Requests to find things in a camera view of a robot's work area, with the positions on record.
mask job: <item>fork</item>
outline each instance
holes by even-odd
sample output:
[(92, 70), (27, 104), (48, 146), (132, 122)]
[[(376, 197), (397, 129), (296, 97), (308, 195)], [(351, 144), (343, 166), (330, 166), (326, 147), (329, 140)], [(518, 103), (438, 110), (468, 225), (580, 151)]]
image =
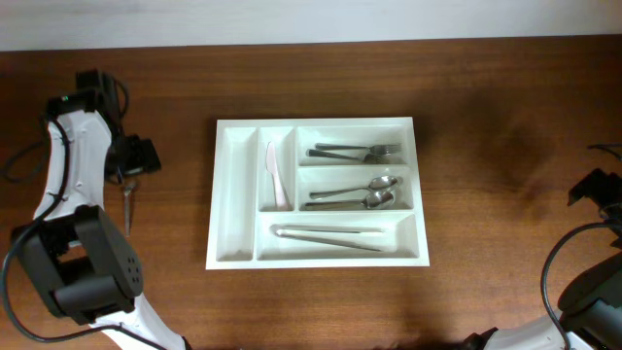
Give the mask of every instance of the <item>fork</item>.
[(338, 154), (332, 154), (330, 152), (318, 151), (318, 150), (307, 150), (307, 155), (309, 157), (322, 157), (322, 158), (336, 158), (336, 159), (347, 159), (347, 160), (356, 160), (367, 164), (389, 164), (389, 160), (385, 157), (374, 155), (368, 153), (362, 157), (348, 157)]
[(344, 146), (317, 143), (315, 149), (320, 151), (337, 151), (337, 150), (365, 150), (377, 156), (392, 155), (401, 152), (401, 144), (375, 145), (371, 147), (365, 146)]

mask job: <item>white tray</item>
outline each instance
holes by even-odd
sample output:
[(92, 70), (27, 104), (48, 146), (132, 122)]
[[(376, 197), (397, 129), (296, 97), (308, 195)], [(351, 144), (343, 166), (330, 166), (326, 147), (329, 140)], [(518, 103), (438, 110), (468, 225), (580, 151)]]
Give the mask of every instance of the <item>white tray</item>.
[[(411, 118), (218, 121), (217, 132), (207, 269), (430, 265)], [(265, 168), (270, 141), (292, 211), (275, 208), (272, 177)], [(306, 155), (316, 143), (396, 142), (403, 150), (392, 164)], [(364, 187), (389, 174), (403, 181), (390, 209), (300, 210), (310, 201), (310, 191)], [(364, 196), (351, 192), (324, 200)], [(348, 240), (382, 252), (279, 238), (270, 230), (274, 225), (381, 228), (383, 234)]]

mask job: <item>white knife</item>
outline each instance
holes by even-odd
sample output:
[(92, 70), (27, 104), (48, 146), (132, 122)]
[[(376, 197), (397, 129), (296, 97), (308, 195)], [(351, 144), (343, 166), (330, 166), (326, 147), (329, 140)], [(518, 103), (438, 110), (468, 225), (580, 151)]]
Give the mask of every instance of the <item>white knife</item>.
[(281, 177), (279, 176), (279, 166), (276, 163), (276, 149), (274, 148), (274, 144), (272, 142), (268, 143), (268, 150), (265, 155), (265, 168), (270, 172), (270, 174), (272, 174), (277, 210), (290, 210), (290, 204), (288, 203), (287, 196), (285, 195), (285, 188), (283, 187)]

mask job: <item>brown wooden surface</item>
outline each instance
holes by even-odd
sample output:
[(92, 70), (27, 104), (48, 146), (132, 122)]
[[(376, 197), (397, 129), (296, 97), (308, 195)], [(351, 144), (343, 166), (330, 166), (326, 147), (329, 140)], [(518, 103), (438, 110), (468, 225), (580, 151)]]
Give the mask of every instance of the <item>brown wooden surface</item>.
[[(145, 293), (196, 349), (370, 349), (460, 340), (543, 315), (541, 266), (566, 231), (598, 219), (567, 191), (614, 158), (585, 146), (620, 141), (622, 37), (0, 53), (0, 158), (37, 139), (48, 97), (76, 71), (126, 82), (127, 132), (151, 137), (162, 171), (144, 176), (130, 242)], [(432, 266), (206, 271), (216, 120), (412, 116)], [(45, 175), (0, 185), (0, 253), (31, 217)], [(106, 210), (122, 228), (119, 189)], [(551, 297), (613, 253), (610, 233), (572, 242)], [(23, 322), (54, 319), (20, 267), (10, 291)], [(97, 334), (44, 346), (0, 316), (3, 348), (114, 348)]]

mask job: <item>white wall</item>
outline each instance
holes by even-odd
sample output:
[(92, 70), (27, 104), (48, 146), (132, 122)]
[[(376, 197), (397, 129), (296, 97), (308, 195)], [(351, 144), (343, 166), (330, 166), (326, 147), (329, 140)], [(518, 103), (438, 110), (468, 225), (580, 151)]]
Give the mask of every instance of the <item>white wall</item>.
[(0, 51), (611, 33), (620, 0), (0, 0)]

